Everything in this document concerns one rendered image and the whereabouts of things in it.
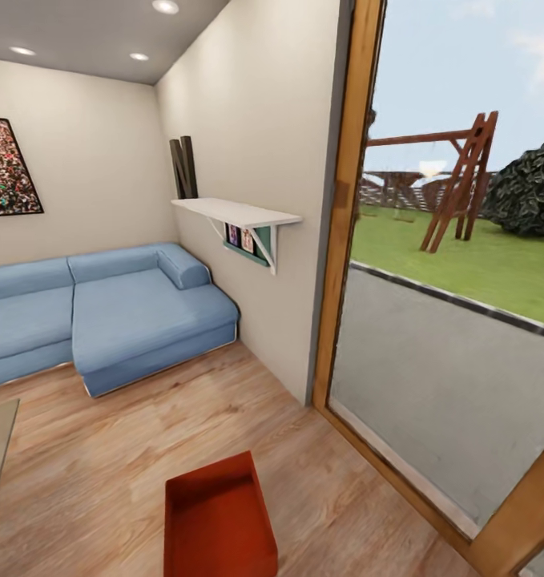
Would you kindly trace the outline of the storage box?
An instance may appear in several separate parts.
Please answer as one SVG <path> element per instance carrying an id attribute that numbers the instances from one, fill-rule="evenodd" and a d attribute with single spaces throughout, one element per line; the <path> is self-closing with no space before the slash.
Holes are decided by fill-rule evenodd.
<path id="1" fill-rule="evenodd" d="M 277 577 L 252 452 L 165 483 L 163 577 Z"/>

